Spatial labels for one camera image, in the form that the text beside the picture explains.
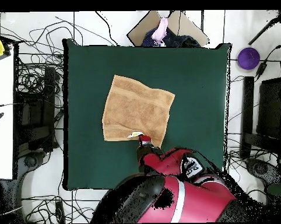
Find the brown towel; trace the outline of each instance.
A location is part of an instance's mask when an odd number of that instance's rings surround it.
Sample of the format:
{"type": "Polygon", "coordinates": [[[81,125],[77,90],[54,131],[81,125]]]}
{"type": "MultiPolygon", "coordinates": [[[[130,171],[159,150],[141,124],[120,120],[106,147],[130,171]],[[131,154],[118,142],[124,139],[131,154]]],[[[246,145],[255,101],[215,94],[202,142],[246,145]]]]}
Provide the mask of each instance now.
{"type": "Polygon", "coordinates": [[[127,136],[141,131],[151,137],[154,146],[161,147],[174,98],[168,91],[115,75],[102,118],[104,140],[136,140],[127,136]]]}

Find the purple ball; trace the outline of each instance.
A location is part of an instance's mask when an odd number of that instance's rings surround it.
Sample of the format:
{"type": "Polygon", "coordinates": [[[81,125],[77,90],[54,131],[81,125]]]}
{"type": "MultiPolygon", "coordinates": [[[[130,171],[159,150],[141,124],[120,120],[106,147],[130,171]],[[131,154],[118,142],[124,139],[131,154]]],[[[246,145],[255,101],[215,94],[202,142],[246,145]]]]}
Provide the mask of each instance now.
{"type": "Polygon", "coordinates": [[[260,56],[256,49],[247,47],[240,51],[238,64],[242,69],[254,69],[259,64],[260,56]]]}

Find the cardboard box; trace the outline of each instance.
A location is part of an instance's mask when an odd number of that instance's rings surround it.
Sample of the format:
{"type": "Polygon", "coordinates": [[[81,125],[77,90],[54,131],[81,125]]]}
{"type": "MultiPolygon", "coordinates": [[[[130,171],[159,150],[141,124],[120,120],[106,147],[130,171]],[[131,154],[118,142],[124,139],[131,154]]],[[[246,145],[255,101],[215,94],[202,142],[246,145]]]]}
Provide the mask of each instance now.
{"type": "MultiPolygon", "coordinates": [[[[127,34],[127,37],[130,39],[131,43],[134,46],[141,46],[146,33],[155,27],[158,27],[160,19],[161,18],[156,10],[149,11],[148,14],[145,15],[145,17],[140,20],[139,23],[127,34]]],[[[179,31],[179,36],[191,36],[197,40],[201,47],[204,47],[209,42],[207,35],[205,35],[200,28],[198,28],[179,10],[174,11],[168,18],[168,28],[175,35],[178,35],[179,31]]]]}

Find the dark green table surface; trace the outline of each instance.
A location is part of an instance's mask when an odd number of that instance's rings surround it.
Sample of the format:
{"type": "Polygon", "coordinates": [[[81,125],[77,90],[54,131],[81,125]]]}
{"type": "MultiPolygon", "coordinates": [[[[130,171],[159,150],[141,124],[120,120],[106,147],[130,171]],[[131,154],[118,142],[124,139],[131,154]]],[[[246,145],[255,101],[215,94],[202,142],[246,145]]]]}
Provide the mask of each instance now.
{"type": "Polygon", "coordinates": [[[82,47],[67,40],[64,49],[68,57],[65,180],[69,190],[114,188],[138,172],[137,141],[103,138],[101,120],[114,75],[174,93],[162,148],[195,149],[222,168],[229,44],[217,49],[82,47]]]}

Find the table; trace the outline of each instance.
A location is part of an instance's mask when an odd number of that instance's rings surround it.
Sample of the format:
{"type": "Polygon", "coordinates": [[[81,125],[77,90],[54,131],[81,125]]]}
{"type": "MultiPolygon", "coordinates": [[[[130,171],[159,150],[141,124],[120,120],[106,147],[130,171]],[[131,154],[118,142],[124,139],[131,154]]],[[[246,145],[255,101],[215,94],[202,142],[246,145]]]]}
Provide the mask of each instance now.
{"type": "MultiPolygon", "coordinates": [[[[0,37],[2,42],[12,41],[0,37]]],[[[14,50],[11,56],[0,60],[0,104],[13,103],[14,84],[14,50]]],[[[0,119],[0,179],[12,179],[14,163],[13,127],[13,105],[0,108],[4,116],[0,119]]]]}
{"type": "Polygon", "coordinates": [[[137,141],[103,138],[101,120],[114,75],[174,93],[161,148],[195,149],[222,168],[228,44],[216,49],[63,44],[67,189],[114,188],[138,172],[137,141]]]}

